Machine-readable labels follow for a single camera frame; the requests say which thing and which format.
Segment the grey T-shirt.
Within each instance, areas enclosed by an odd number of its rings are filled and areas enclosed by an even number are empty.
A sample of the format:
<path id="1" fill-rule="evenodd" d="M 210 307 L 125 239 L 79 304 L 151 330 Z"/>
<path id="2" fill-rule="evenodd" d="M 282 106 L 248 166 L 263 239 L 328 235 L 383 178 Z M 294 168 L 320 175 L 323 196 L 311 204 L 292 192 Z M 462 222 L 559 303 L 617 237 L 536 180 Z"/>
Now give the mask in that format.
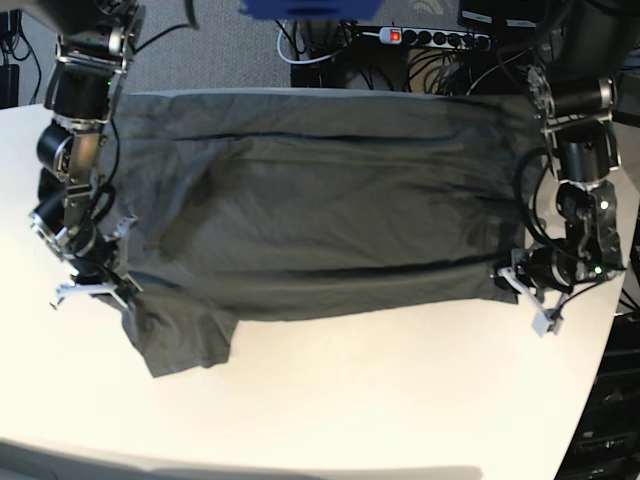
<path id="1" fill-rule="evenodd" d="M 460 233 L 450 242 L 469 253 L 484 250 L 488 230 L 502 229 L 510 239 L 510 249 L 520 247 L 524 232 L 511 182 L 519 156 L 538 139 L 531 108 L 510 96 L 471 96 L 464 98 L 503 99 L 517 116 L 508 134 L 498 141 L 479 142 L 481 156 L 495 156 L 494 174 L 465 171 L 462 154 L 452 146 L 439 147 L 425 165 L 416 153 L 404 153 L 404 168 L 390 172 L 369 165 L 369 155 L 360 153 L 363 172 L 352 167 L 329 171 L 337 181 L 334 193 L 312 195 L 308 208 L 297 207 L 292 194 L 277 197 L 272 213 L 265 211 L 263 193 L 237 194 L 226 201 L 206 198 L 211 185 L 198 179 L 187 193 L 178 176 L 181 166 L 193 158 L 216 156 L 215 146 L 193 148 L 160 140 L 146 140 L 126 116 L 124 101 L 115 119 L 119 133 L 117 146 L 103 153 L 105 161 L 118 160 L 114 185 L 118 188 L 111 212 L 100 220 L 99 230 L 109 235 L 124 217 L 137 218 L 128 241 L 128 266 L 139 268 L 142 260 L 159 245 L 151 238 L 147 222 L 166 211 L 164 196 L 173 197 L 188 223 L 205 216 L 196 234 L 203 240 L 217 231 L 238 227 L 238 217 L 264 215 L 268 222 L 278 217 L 295 221 L 295 233 L 302 223 L 335 223 L 337 233 L 322 237 L 329 251 L 354 247 L 358 256 L 382 264 L 411 262 L 419 251 L 416 241 L 404 238 L 400 218 L 410 207 L 424 205 L 428 212 L 449 221 L 462 221 Z M 416 287 L 384 286 L 364 288 L 339 281 L 310 291 L 201 291 L 147 284 L 134 297 L 129 310 L 115 307 L 122 314 L 123 328 L 134 348 L 155 376 L 178 373 L 194 367 L 209 368 L 228 360 L 233 334 L 242 320 L 301 321 L 393 309 L 434 302 L 481 299 L 512 303 L 513 293 L 491 291 L 485 298 L 472 296 L 452 284 L 437 286 L 421 283 Z"/>

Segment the black OpenArm base box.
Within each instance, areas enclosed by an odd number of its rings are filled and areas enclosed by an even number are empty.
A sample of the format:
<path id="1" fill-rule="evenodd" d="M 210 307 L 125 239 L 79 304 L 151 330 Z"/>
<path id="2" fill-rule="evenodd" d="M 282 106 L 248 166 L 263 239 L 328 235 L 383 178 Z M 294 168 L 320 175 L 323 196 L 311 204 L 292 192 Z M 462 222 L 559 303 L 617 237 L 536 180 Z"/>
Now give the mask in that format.
<path id="1" fill-rule="evenodd" d="M 639 477 L 639 315 L 616 316 L 558 479 Z"/>

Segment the white power strip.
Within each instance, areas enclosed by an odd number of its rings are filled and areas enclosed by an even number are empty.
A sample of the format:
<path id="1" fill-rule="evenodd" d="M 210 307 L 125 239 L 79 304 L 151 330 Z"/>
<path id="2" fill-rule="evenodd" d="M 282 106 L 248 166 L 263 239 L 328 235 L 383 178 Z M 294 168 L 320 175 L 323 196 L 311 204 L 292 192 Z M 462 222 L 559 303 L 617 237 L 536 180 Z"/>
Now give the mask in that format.
<path id="1" fill-rule="evenodd" d="M 382 27 L 375 34 L 382 44 L 454 51 L 489 51 L 489 36 L 462 31 Z"/>

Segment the blue plastic bin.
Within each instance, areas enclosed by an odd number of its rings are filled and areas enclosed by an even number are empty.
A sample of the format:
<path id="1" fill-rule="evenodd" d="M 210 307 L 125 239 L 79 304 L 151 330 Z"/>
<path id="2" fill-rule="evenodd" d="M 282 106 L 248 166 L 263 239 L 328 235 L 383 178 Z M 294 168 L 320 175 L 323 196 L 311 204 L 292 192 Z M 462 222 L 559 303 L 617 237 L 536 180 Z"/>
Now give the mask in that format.
<path id="1" fill-rule="evenodd" d="M 369 20 L 382 0 L 244 0 L 240 12 L 256 20 Z"/>

